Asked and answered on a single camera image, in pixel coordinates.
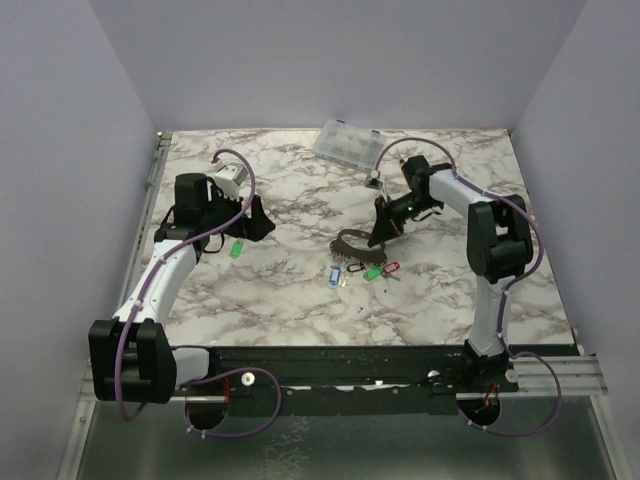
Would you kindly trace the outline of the green tagged key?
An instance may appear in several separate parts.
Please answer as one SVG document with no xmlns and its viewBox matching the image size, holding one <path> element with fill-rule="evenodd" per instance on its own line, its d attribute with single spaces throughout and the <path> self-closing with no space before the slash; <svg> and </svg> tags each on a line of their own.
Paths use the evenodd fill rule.
<svg viewBox="0 0 640 480">
<path fill-rule="evenodd" d="M 240 257 L 242 250 L 243 250 L 243 246 L 244 246 L 244 242 L 241 241 L 240 239 L 236 240 L 231 248 L 230 251 L 230 257 L 232 259 L 237 259 Z"/>
</svg>

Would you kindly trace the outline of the red key tag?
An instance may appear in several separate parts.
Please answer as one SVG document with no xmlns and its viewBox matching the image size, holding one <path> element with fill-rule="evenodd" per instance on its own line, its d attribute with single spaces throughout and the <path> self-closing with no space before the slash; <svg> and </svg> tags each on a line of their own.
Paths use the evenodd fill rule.
<svg viewBox="0 0 640 480">
<path fill-rule="evenodd" d="M 396 276 L 396 273 L 400 270 L 401 266 L 398 262 L 391 262 L 384 265 L 381 269 L 382 276 L 386 279 L 391 279 L 394 281 L 398 281 L 399 278 Z"/>
</svg>

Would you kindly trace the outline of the green key tag with key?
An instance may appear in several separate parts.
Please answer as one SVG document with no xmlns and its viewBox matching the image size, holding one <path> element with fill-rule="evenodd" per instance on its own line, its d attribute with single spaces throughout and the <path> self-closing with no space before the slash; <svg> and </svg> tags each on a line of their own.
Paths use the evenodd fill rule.
<svg viewBox="0 0 640 480">
<path fill-rule="evenodd" d="M 383 274 L 383 270 L 380 266 L 376 266 L 374 268 L 371 268 L 369 270 L 367 270 L 364 273 L 364 279 L 367 281 L 371 281 L 379 276 L 381 276 Z"/>
</svg>

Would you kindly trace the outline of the black key tag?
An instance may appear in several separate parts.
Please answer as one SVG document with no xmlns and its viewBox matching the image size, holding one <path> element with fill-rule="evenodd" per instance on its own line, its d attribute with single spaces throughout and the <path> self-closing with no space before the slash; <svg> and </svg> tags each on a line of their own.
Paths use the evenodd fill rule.
<svg viewBox="0 0 640 480">
<path fill-rule="evenodd" d="M 346 270 L 349 273 L 360 272 L 360 271 L 363 271 L 364 269 L 365 269 L 365 265 L 363 263 L 352 263 L 346 267 Z"/>
</svg>

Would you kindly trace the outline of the blue key tag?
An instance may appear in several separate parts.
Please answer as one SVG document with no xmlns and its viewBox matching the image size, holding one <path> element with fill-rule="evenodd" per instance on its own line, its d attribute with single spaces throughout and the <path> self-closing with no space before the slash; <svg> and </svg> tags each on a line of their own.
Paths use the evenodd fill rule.
<svg viewBox="0 0 640 480">
<path fill-rule="evenodd" d="M 331 288 L 338 287 L 340 285 L 340 278 L 341 269 L 338 266 L 334 266 L 329 273 L 328 285 Z"/>
</svg>

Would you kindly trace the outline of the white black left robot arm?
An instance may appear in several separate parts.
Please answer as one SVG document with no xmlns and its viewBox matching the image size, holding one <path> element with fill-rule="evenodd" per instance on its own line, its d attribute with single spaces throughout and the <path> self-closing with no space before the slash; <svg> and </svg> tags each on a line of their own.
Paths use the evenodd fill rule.
<svg viewBox="0 0 640 480">
<path fill-rule="evenodd" d="M 251 169 L 231 163 L 211 176 L 180 174 L 174 204 L 154 234 L 149 264 L 110 320 L 97 320 L 88 340 L 93 387 L 102 401 L 164 404 L 177 387 L 189 384 L 206 395 L 220 385 L 221 371 L 197 347 L 172 348 L 164 325 L 178 293 L 211 237 L 257 242 L 275 225 L 255 193 Z"/>
</svg>

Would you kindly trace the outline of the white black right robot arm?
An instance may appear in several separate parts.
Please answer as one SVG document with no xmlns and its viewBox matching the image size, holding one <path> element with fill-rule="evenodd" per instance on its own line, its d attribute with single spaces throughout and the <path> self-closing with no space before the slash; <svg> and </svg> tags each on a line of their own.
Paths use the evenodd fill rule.
<svg viewBox="0 0 640 480">
<path fill-rule="evenodd" d="M 533 259 L 525 202 L 500 197 L 461 177 L 449 164 L 430 165 L 423 156 L 401 163 L 410 192 L 395 199 L 379 195 L 368 245 L 378 246 L 404 234 L 407 220 L 434 207 L 449 207 L 467 222 L 467 262 L 476 275 L 474 321 L 463 347 L 461 383 L 481 391 L 508 362 L 510 290 Z"/>
</svg>

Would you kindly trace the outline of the clear plastic organizer box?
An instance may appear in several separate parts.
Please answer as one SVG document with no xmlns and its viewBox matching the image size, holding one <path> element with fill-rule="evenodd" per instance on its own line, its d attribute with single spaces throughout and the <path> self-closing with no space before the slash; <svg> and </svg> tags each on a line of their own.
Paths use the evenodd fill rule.
<svg viewBox="0 0 640 480">
<path fill-rule="evenodd" d="M 370 172 L 387 143 L 387 137 L 377 130 L 367 130 L 328 120 L 320 130 L 312 152 L 319 158 L 362 172 Z"/>
</svg>

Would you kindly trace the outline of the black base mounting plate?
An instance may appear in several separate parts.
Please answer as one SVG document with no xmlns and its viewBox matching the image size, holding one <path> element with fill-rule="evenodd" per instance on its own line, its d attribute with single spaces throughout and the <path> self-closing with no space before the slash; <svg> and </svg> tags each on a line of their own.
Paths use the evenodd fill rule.
<svg viewBox="0 0 640 480">
<path fill-rule="evenodd" d="M 233 417 L 454 415 L 458 397 L 513 393 L 513 367 L 470 373 L 462 346 L 209 347 L 210 376 L 230 372 Z"/>
</svg>

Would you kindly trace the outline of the yellow handled screwdriver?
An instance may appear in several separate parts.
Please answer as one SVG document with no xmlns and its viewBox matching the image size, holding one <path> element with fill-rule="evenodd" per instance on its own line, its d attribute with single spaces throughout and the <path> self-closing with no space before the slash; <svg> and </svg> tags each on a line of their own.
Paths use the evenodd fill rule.
<svg viewBox="0 0 640 480">
<path fill-rule="evenodd" d="M 405 176 L 405 172 L 404 172 L 404 165 L 406 163 L 406 158 L 404 155 L 401 154 L 401 152 L 399 150 L 396 150 L 396 156 L 397 156 L 397 160 L 398 160 L 398 166 L 401 172 L 401 177 L 404 180 L 404 182 L 407 182 L 406 180 L 406 176 Z"/>
</svg>

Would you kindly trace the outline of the aluminium left side rail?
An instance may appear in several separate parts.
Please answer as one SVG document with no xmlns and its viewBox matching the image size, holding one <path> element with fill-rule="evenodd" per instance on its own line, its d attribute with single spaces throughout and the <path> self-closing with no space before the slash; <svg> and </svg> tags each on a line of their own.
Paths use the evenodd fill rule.
<svg viewBox="0 0 640 480">
<path fill-rule="evenodd" d="M 168 131 L 158 132 L 157 135 L 158 144 L 156 150 L 154 151 L 151 160 L 151 167 L 146 178 L 146 190 L 141 210 L 141 216 L 138 223 L 137 233 L 134 237 L 133 249 L 127 264 L 124 283 L 125 290 L 129 288 L 129 285 L 133 281 L 135 274 L 138 272 L 139 265 L 141 263 L 146 235 L 153 214 L 153 208 L 157 199 L 160 181 L 165 168 L 168 151 L 173 137 L 173 133 Z"/>
</svg>

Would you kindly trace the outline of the aluminium rail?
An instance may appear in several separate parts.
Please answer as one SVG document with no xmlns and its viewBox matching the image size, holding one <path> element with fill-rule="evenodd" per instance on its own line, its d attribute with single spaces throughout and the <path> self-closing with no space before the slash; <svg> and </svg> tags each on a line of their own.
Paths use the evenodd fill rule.
<svg viewBox="0 0 640 480">
<path fill-rule="evenodd" d="M 133 281 L 135 274 L 138 272 L 139 265 L 141 263 L 146 235 L 153 214 L 153 208 L 157 199 L 160 181 L 165 168 L 168 151 L 173 137 L 173 133 L 168 131 L 158 132 L 157 135 L 158 144 L 156 150 L 154 151 L 151 160 L 151 167 L 146 178 L 146 190 L 141 210 L 141 216 L 138 223 L 137 233 L 134 237 L 133 249 L 127 264 L 124 283 L 125 290 L 129 288 L 129 285 Z"/>
<path fill-rule="evenodd" d="M 523 396 L 591 396 L 607 387 L 595 356 L 572 348 L 542 347 L 536 357 L 475 359 L 457 347 L 219 347 L 178 348 L 171 353 L 129 352 L 91 358 L 93 388 L 112 401 L 122 389 L 127 402 L 165 404 L 182 388 L 201 388 L 208 378 L 249 371 L 266 382 L 311 388 L 423 387 L 436 395 L 478 398 L 491 386 Z"/>
</svg>

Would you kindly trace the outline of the aluminium front rail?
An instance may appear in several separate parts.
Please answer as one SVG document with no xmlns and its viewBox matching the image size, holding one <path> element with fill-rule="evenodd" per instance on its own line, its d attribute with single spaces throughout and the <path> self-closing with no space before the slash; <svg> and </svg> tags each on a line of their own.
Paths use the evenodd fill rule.
<svg viewBox="0 0 640 480">
<path fill-rule="evenodd" d="M 129 352 L 91 358 L 93 388 L 112 401 L 122 389 L 127 402 L 165 404 L 182 388 L 201 388 L 208 378 L 249 371 L 266 382 L 311 388 L 423 387 L 436 395 L 478 398 L 491 386 L 523 396 L 591 396 L 607 387 L 595 356 L 572 348 L 542 347 L 536 357 L 475 359 L 457 347 L 219 347 L 178 348 L 171 353 Z"/>
</svg>

